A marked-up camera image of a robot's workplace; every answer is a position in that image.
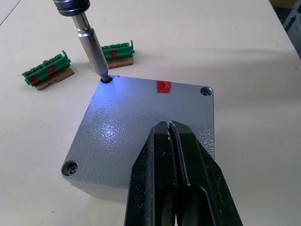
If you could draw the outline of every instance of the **green terminal block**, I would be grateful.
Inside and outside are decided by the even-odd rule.
[[[115,44],[110,46],[102,46],[103,54],[106,60],[121,59],[125,57],[132,57],[134,51],[133,41],[131,45],[126,42],[122,44]]]
[[[44,61],[43,64],[32,68],[30,71],[24,72],[22,75],[28,85],[36,86],[54,76],[56,73],[69,67],[70,62],[71,60],[67,57],[67,54],[63,50],[63,55],[56,55],[54,58]]]

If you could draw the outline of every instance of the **white table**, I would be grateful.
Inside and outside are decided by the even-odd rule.
[[[134,40],[111,74],[214,89],[215,159],[244,226],[301,222],[301,64],[267,0],[91,0],[102,45]],[[21,73],[64,49],[75,74],[44,91]],[[0,26],[0,225],[120,226],[125,204],[60,176],[99,77],[71,18],[22,0]]]

